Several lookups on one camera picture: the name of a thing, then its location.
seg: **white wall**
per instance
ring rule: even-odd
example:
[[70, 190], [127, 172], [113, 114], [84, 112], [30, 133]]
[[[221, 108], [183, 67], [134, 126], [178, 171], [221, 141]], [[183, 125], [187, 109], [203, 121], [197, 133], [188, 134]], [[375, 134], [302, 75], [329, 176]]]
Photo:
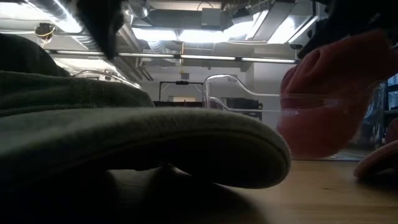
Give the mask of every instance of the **white wall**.
[[[246, 73], [241, 73], [238, 68], [189, 68], [191, 82], [203, 82], [206, 77], [214, 74], [229, 73], [237, 74], [238, 78], [252, 91], [258, 93], [280, 93], [280, 83], [286, 72], [294, 65], [290, 64], [272, 64], [272, 63], [254, 63]], [[154, 82], [143, 82], [143, 89], [148, 92], [154, 101], [159, 100], [159, 81], [177, 81], [180, 80], [180, 68], [153, 68], [148, 69], [155, 78]], [[263, 112], [262, 121], [268, 126], [275, 128], [280, 116], [280, 98], [274, 96], [252, 96], [232, 82], [217, 83], [212, 85], [211, 95], [217, 98], [248, 98], [259, 100], [264, 105], [264, 109], [269, 112]], [[170, 84], [162, 92], [161, 101], [167, 101], [170, 96], [195, 97], [197, 101], [202, 100], [201, 92], [193, 85], [183, 86]]]

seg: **ceiling light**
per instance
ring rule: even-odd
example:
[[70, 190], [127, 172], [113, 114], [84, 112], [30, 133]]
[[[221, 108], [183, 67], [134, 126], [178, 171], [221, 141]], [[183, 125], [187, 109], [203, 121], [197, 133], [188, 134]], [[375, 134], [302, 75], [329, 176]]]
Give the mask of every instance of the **ceiling light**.
[[255, 22], [254, 22], [251, 30], [248, 32], [248, 34], [245, 38], [246, 40], [254, 37], [254, 35], [259, 30], [261, 24], [264, 22], [264, 19], [266, 19], [268, 12], [269, 12], [268, 10], [264, 10], [262, 12], [258, 12], [255, 15], [253, 15], [253, 20]]
[[298, 37], [300, 37], [310, 26], [318, 20], [318, 16], [314, 16], [303, 28], [301, 28], [292, 38], [288, 40], [289, 43], [295, 41]]
[[222, 31], [184, 30], [180, 40], [189, 43], [220, 43], [228, 41]]
[[174, 30], [132, 28], [137, 39], [146, 41], [177, 40]]
[[181, 55], [181, 58], [203, 59], [203, 60], [235, 60], [235, 57], [207, 56], [207, 55]]
[[101, 59], [77, 59], [77, 58], [57, 58], [57, 61], [73, 68], [94, 68], [96, 70], [113, 70], [116, 71], [116, 67], [108, 62]]
[[268, 44], [284, 44], [295, 34], [294, 20], [289, 16], [278, 27], [272, 37], [267, 41]]
[[174, 58], [172, 54], [119, 53], [123, 57]]
[[42, 11], [37, 11], [28, 4], [0, 2], [0, 18], [22, 20], [48, 20], [49, 17]]
[[243, 35], [246, 35], [252, 29], [253, 24], [254, 21], [241, 22], [239, 24], [235, 24], [230, 28], [224, 30], [223, 32], [224, 36], [227, 38], [232, 38], [232, 37], [241, 37]]
[[242, 58], [243, 62], [295, 63], [296, 60], [275, 58]]
[[67, 54], [67, 55], [94, 55], [94, 56], [103, 56], [102, 52], [89, 52], [89, 51], [78, 51], [78, 50], [58, 50], [58, 54]]

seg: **red glove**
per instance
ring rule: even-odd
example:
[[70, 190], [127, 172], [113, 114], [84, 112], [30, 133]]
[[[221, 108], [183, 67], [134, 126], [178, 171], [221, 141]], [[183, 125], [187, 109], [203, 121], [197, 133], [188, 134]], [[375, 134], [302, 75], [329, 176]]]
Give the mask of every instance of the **red glove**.
[[[398, 54], [375, 30], [309, 53], [281, 84], [278, 132], [295, 157], [322, 158], [352, 139], [380, 82], [398, 73]], [[294, 94], [317, 98], [289, 98]]]

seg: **green fabric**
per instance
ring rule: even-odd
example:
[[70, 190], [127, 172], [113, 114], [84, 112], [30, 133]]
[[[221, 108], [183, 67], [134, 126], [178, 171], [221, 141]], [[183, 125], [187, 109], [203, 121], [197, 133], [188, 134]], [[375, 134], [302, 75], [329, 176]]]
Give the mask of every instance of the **green fabric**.
[[70, 77], [36, 43], [17, 35], [0, 34], [0, 70]]
[[284, 140], [254, 119], [153, 108], [144, 91], [72, 78], [35, 43], [0, 40], [9, 54], [0, 64], [0, 194], [77, 169], [171, 162], [208, 181], [250, 188], [278, 184], [289, 171]]
[[149, 95], [123, 83], [0, 72], [0, 117], [35, 111], [154, 107]]
[[[227, 168], [237, 169], [233, 175], [239, 183], [232, 185], [240, 187], [277, 184], [290, 167], [287, 146], [271, 128], [247, 116], [217, 110], [53, 110], [0, 118], [0, 127], [0, 186], [6, 187], [90, 161], [97, 161], [104, 170], [149, 169], [175, 162], [206, 175], [232, 161]], [[184, 151], [205, 157], [178, 156]], [[211, 165], [212, 154], [221, 151], [221, 160]], [[254, 177], [241, 181], [239, 173], [242, 179]], [[222, 183], [223, 177], [209, 179]]]

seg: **wooden table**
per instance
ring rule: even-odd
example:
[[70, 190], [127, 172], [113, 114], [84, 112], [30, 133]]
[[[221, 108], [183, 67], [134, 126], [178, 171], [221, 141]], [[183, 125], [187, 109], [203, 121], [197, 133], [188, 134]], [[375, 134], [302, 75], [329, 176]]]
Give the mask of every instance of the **wooden table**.
[[223, 187], [169, 167], [79, 171], [18, 194], [0, 223], [398, 223], [398, 177], [388, 185], [382, 178], [358, 183], [355, 165], [293, 161], [283, 183], [261, 190]]
[[293, 161], [261, 190], [204, 184], [169, 170], [112, 171], [123, 220], [170, 223], [398, 223], [398, 187], [359, 183], [355, 162]]

